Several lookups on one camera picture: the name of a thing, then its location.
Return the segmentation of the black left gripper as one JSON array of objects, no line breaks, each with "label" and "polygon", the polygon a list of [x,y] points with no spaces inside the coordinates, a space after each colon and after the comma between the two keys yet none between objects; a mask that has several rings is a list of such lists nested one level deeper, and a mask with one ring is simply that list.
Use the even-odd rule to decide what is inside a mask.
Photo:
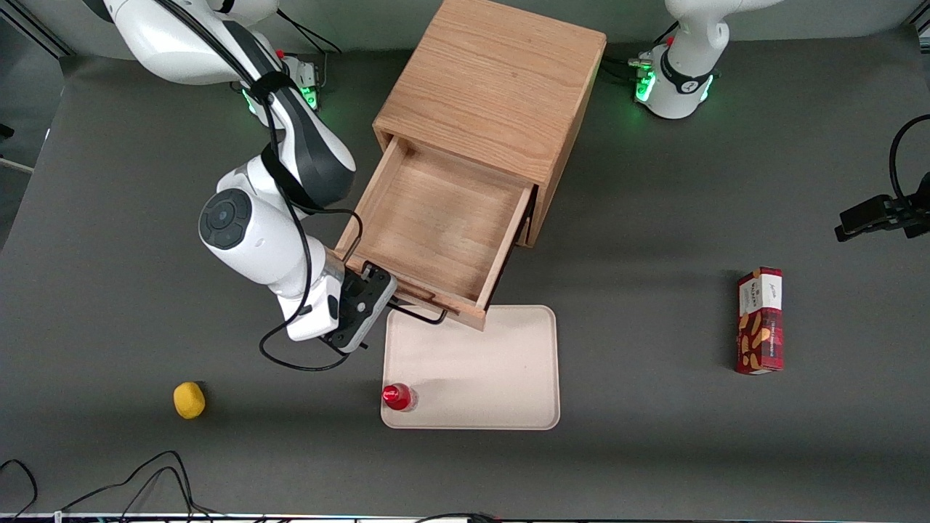
[{"label": "black left gripper", "polygon": [[929,172],[923,175],[915,193],[904,195],[898,176],[890,176],[894,197],[875,195],[840,214],[834,229],[837,241],[883,230],[903,230],[913,239],[929,232]]}]

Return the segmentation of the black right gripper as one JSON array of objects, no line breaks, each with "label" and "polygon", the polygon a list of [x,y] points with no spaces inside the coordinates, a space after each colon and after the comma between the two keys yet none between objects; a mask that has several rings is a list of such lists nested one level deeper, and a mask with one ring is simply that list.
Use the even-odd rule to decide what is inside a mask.
[{"label": "black right gripper", "polygon": [[360,274],[346,272],[340,289],[338,325],[328,334],[328,346],[339,354],[359,349],[396,288],[396,277],[372,262],[363,262]]}]

